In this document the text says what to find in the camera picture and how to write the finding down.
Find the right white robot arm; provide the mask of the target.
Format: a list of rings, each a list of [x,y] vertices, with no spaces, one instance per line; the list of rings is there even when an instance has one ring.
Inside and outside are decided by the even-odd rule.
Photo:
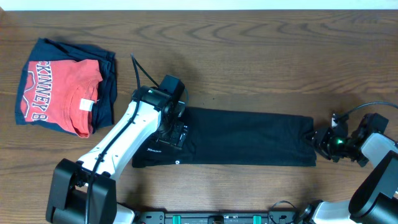
[[[373,171],[350,200],[317,201],[297,215],[294,223],[397,223],[397,143],[384,134],[372,133],[361,152]]]

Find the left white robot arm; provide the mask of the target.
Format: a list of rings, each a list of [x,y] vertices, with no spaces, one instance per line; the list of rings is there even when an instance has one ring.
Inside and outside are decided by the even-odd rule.
[[[151,136],[171,132],[185,109],[183,87],[141,87],[127,111],[91,151],[76,162],[62,159],[53,171],[45,219],[49,223],[133,223],[135,212],[116,198],[116,182]]]

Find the black t-shirt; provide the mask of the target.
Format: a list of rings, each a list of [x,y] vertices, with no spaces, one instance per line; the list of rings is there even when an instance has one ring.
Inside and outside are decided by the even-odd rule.
[[[188,128],[181,149],[149,138],[134,154],[132,166],[316,164],[315,151],[304,140],[313,131],[311,117],[188,107],[180,120]]]

